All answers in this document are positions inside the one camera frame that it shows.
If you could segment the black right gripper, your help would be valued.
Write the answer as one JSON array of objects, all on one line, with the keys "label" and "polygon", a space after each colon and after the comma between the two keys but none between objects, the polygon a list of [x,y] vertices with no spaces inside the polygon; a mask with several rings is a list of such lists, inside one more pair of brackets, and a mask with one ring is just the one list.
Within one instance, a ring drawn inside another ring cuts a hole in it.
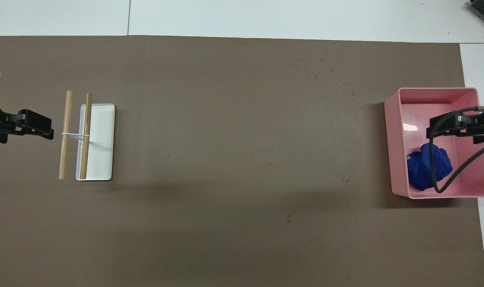
[{"label": "black right gripper", "polygon": [[435,129],[434,138],[439,136],[472,136],[474,145],[484,143],[484,107],[474,107],[474,109],[470,110],[470,112],[472,111],[479,112],[479,114],[468,115],[467,112],[445,113],[430,118],[429,126],[427,127],[427,138],[431,138],[433,128],[441,122]]}]

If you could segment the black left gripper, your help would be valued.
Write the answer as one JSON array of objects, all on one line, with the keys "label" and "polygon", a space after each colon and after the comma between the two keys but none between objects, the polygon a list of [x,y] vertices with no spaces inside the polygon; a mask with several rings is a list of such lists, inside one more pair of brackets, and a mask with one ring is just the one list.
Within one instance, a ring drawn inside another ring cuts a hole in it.
[{"label": "black left gripper", "polygon": [[[54,129],[52,129],[52,120],[39,113],[29,109],[22,109],[18,114],[6,113],[0,108],[0,143],[7,143],[8,135],[23,136],[21,130],[17,127],[24,128],[25,135],[39,136],[47,140],[54,139]],[[50,130],[50,132],[41,132],[38,130]]]}]

